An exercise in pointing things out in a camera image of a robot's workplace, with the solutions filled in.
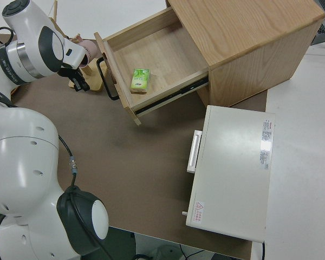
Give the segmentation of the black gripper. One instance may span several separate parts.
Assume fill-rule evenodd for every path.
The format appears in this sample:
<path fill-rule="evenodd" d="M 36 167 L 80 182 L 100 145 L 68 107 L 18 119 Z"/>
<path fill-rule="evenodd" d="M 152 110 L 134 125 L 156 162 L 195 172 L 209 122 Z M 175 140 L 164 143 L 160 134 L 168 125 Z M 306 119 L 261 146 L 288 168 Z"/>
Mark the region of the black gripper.
<path fill-rule="evenodd" d="M 79 70 L 79 68 L 77 69 L 72 69 L 72 68 L 61 68 L 58 71 L 58 75 L 61 77 L 67 77 L 68 79 L 71 80 L 72 82 L 72 88 L 78 92 L 80 90 L 83 91 L 89 91 L 90 90 L 90 86 L 88 85 L 88 83 L 86 82 L 86 80 L 83 80 L 83 75 L 81 73 L 81 71 Z"/>

